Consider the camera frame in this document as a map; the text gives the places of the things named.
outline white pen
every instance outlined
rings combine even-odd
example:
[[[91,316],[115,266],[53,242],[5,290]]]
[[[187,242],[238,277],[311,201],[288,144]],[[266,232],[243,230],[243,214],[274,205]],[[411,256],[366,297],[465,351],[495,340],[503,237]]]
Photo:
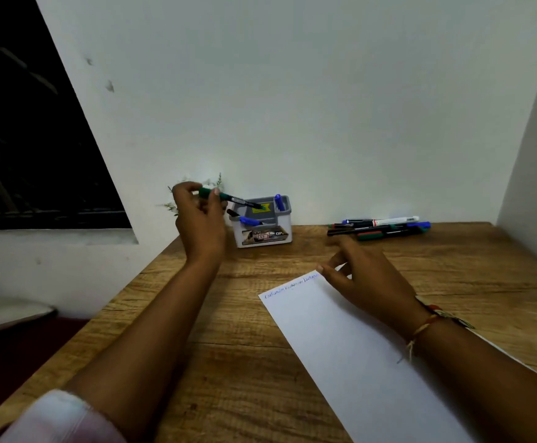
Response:
[[[374,219],[373,226],[376,227],[378,225],[405,224],[408,222],[418,222],[419,219],[420,218],[418,216],[394,217],[392,219]]]

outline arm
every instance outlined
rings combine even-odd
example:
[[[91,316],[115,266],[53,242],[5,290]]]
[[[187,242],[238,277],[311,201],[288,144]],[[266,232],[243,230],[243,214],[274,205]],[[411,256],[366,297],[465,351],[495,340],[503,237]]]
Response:
[[[411,340],[430,315],[414,298],[412,286],[382,252],[347,236],[339,244],[341,251],[318,272],[355,306]],[[344,263],[340,271],[334,269]],[[346,277],[351,273],[352,280]],[[448,319],[420,333],[415,351],[509,441],[537,443],[537,373]]]
[[[213,192],[208,208],[199,209],[191,191],[200,186],[185,182],[173,189],[179,209],[176,226],[186,250],[184,267],[124,333],[65,386],[129,440],[146,430],[223,258],[220,199]]]

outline yellow label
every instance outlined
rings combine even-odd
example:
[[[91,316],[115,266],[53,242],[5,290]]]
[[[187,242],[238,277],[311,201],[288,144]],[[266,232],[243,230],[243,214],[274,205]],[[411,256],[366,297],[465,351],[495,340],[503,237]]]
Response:
[[[252,213],[264,213],[265,211],[270,211],[270,203],[261,204],[264,207],[264,210],[259,210],[258,208],[253,208]]]

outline pile of pens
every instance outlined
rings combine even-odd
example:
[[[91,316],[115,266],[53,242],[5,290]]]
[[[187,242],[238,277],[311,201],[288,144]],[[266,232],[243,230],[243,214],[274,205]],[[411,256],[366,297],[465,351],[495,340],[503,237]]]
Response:
[[[328,236],[356,234],[360,241],[425,233],[430,222],[419,222],[418,216],[392,219],[345,219],[340,224],[328,225]]]

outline window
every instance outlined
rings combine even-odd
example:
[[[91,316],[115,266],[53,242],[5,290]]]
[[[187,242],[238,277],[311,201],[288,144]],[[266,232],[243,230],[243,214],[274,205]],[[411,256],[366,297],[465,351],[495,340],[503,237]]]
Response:
[[[35,0],[0,0],[0,230],[131,228]]]

